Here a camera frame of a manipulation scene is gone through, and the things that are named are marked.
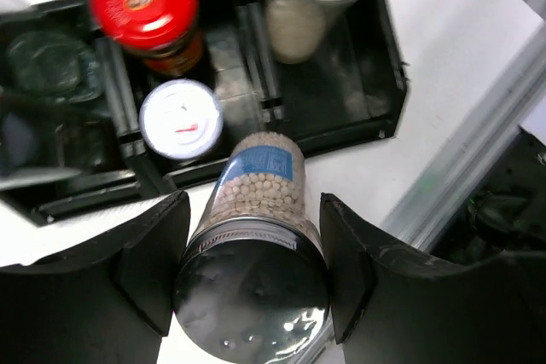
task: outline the jar with red lid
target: jar with red lid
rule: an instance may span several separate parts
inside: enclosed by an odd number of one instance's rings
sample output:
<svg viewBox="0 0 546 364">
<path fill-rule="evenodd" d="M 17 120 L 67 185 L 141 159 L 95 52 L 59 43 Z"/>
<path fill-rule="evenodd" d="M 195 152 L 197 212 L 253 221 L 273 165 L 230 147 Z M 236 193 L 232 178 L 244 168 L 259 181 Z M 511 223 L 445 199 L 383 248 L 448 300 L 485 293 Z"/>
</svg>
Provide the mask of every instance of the jar with red lid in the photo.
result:
<svg viewBox="0 0 546 364">
<path fill-rule="evenodd" d="M 102 30 L 161 75 L 182 77 L 206 53 L 199 0 L 90 0 Z"/>
</svg>

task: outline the white bottle cap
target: white bottle cap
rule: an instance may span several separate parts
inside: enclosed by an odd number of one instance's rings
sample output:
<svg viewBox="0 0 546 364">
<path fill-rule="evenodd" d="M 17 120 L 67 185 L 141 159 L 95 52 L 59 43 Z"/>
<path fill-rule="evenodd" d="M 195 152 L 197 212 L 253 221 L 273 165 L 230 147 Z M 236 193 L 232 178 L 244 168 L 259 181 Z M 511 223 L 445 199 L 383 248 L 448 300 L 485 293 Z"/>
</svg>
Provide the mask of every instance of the white bottle cap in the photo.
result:
<svg viewBox="0 0 546 364">
<path fill-rule="evenodd" d="M 156 87 L 140 110 L 144 141 L 156 153 L 185 160 L 209 151 L 222 133 L 218 98 L 202 83 L 171 80 Z"/>
</svg>

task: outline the white table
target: white table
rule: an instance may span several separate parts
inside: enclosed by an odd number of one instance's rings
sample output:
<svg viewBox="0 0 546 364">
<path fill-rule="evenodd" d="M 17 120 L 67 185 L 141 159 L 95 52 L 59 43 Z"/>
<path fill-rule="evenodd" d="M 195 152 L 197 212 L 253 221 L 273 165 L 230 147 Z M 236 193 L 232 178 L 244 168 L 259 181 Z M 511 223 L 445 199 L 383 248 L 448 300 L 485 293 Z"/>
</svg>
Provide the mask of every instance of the white table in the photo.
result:
<svg viewBox="0 0 546 364">
<path fill-rule="evenodd" d="M 388 141 L 347 148 L 306 162 L 306 200 L 313 222 L 318 222 L 321 192 L 331 192 L 380 227 L 543 24 L 521 0 L 389 2 L 411 80 L 402 123 L 397 136 Z M 192 230 L 211 191 L 212 184 L 189 190 Z M 98 212 L 39 230 L 2 205 L 0 264 L 32 263 L 116 226 L 155 202 Z M 180 360 L 221 362 L 193 346 L 174 321 L 159 363 L 178 364 Z"/>
</svg>

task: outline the blue label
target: blue label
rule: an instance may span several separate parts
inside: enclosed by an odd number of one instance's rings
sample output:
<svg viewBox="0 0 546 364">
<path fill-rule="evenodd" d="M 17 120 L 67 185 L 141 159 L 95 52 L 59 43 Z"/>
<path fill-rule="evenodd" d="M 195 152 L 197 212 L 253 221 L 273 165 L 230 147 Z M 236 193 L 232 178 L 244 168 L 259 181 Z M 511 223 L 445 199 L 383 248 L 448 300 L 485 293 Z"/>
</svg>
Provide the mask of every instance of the blue label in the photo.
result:
<svg viewBox="0 0 546 364">
<path fill-rule="evenodd" d="M 223 183 L 250 173 L 273 174 L 293 181 L 292 154 L 269 146 L 245 149 L 229 161 L 220 181 Z"/>
</svg>

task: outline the black lid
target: black lid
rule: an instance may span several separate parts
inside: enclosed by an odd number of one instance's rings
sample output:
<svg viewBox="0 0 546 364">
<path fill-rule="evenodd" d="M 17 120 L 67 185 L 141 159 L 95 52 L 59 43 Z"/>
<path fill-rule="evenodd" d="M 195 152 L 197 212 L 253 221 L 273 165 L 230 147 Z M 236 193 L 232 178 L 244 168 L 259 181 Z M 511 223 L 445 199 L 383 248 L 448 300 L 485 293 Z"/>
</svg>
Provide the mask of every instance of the black lid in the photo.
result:
<svg viewBox="0 0 546 364">
<path fill-rule="evenodd" d="M 326 265 L 288 227 L 240 219 L 195 238 L 177 277 L 174 307 L 207 353 L 237 363 L 281 361 L 300 352 L 328 316 Z"/>
</svg>

